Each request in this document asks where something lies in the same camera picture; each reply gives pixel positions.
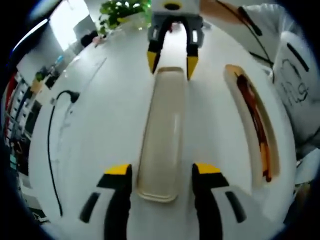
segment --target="wall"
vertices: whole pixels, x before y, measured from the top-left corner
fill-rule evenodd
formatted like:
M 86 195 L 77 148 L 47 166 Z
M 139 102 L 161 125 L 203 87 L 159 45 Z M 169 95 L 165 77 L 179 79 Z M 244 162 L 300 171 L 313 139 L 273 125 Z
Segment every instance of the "wall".
M 93 30 L 96 30 L 96 25 L 92 21 L 90 15 L 86 16 L 73 28 L 78 41 L 80 41 L 84 35 L 90 34 Z
M 102 3 L 107 2 L 108 0 L 84 0 L 89 13 L 90 17 L 92 18 L 92 21 L 95 23 L 99 16 L 101 15 L 99 9 Z
M 16 68 L 24 80 L 31 85 L 37 71 L 41 67 L 49 67 L 64 52 L 60 47 L 50 25 L 46 26 L 38 45 L 28 52 L 18 63 Z
M 274 3 L 274 0 L 222 0 L 225 3 L 230 3 L 235 6 L 249 6 L 249 5 L 256 5 L 262 3 Z M 209 23 L 212 23 L 219 28 L 223 29 L 229 35 L 231 35 L 235 40 L 237 40 L 245 49 L 255 54 L 258 54 L 264 58 L 266 55 L 264 54 L 263 50 L 257 43 L 257 40 L 252 36 L 246 26 L 243 25 L 233 25 L 230 23 L 226 23 L 219 19 L 210 17 L 206 18 Z M 262 45 L 264 46 L 265 50 L 267 51 L 271 61 L 274 61 L 275 54 L 278 48 L 278 39 L 267 36 L 264 34 L 263 36 L 259 37 Z

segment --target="white tabletop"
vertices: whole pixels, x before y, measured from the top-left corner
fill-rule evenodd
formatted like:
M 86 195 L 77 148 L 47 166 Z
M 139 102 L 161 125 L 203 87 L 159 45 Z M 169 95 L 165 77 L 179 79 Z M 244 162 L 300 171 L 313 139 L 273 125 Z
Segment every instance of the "white tabletop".
M 185 69 L 186 49 L 181 44 L 185 41 L 183 31 L 167 34 L 159 67 L 175 66 Z M 40 111 L 29 153 L 30 182 L 44 213 L 52 223 L 61 226 L 68 236 L 79 239 L 88 239 L 90 236 L 102 238 L 101 229 L 112 191 L 102 191 L 90 224 L 81 222 L 79 214 L 90 194 L 97 191 L 96 184 L 104 170 L 114 165 L 130 163 L 133 179 L 137 177 L 143 133 L 154 88 L 154 78 L 149 72 L 146 58 L 146 31 L 117 33 L 110 42 L 97 49 L 99 47 L 99 52 L 106 56 L 106 60 L 90 84 L 82 90 L 79 100 L 72 107 L 72 114 L 66 114 L 70 105 L 68 96 L 60 100 L 51 129 L 52 165 L 56 165 L 54 172 L 63 209 L 62 218 L 59 216 L 47 161 L 46 139 L 51 111 L 49 104 L 44 105 Z M 60 90 L 68 87 L 73 87 L 74 90 L 77 81 L 89 81 L 87 76 L 91 74 L 86 67 L 87 64 L 92 64 L 91 59 L 82 57 L 78 61 L 66 78 L 65 82 L 68 84 L 61 85 Z M 280 149 L 281 173 L 273 183 L 259 191 L 253 191 L 252 188 L 244 127 L 223 78 L 226 64 L 240 65 L 254 80 L 269 113 L 277 147 Z M 153 229 L 157 225 L 159 235 L 156 239 L 164 239 L 167 234 L 176 239 L 195 239 L 198 222 L 194 209 L 188 215 L 182 214 L 193 204 L 190 185 L 193 162 L 212 163 L 221 168 L 230 184 L 239 185 L 245 192 L 252 194 L 269 219 L 282 221 L 293 194 L 295 148 L 284 107 L 263 70 L 233 38 L 213 27 L 205 32 L 199 62 L 192 80 L 186 84 L 185 93 L 182 152 L 185 185 L 169 208 L 155 206 L 132 191 L 131 202 L 135 207 L 131 207 L 128 233 L 133 236 L 137 234 L 138 237 L 139 230 Z M 61 130 L 62 122 L 69 127 Z M 168 214 L 171 217 L 159 223 L 146 217 L 150 214 L 160 219 Z M 177 231 L 177 223 L 183 223 L 179 225 L 180 231 Z

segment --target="beige plastic tray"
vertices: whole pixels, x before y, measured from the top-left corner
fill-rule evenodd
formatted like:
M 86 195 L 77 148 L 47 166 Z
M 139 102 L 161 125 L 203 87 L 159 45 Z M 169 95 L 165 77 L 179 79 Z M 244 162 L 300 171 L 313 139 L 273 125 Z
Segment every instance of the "beige plastic tray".
M 164 67 L 155 76 L 137 178 L 137 192 L 167 203 L 178 195 L 185 114 L 185 73 Z

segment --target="green leaves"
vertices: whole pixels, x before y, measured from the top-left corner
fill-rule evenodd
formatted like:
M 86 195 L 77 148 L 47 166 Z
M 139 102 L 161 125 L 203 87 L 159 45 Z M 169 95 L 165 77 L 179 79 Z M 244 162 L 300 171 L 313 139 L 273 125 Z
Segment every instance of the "green leaves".
M 104 27 L 104 26 L 100 27 L 99 33 L 102 34 L 102 35 L 106 35 L 107 34 L 106 27 Z
M 38 71 L 38 72 L 35 74 L 35 79 L 36 79 L 38 82 L 41 82 L 43 79 L 45 79 L 45 76 L 42 74 L 42 72 Z
M 115 29 L 120 24 L 119 18 L 122 19 L 143 12 L 145 3 L 145 0 L 110 0 L 102 3 L 100 13 L 108 15 L 109 18 L 108 20 L 101 21 L 100 25 L 106 24 L 109 29 Z

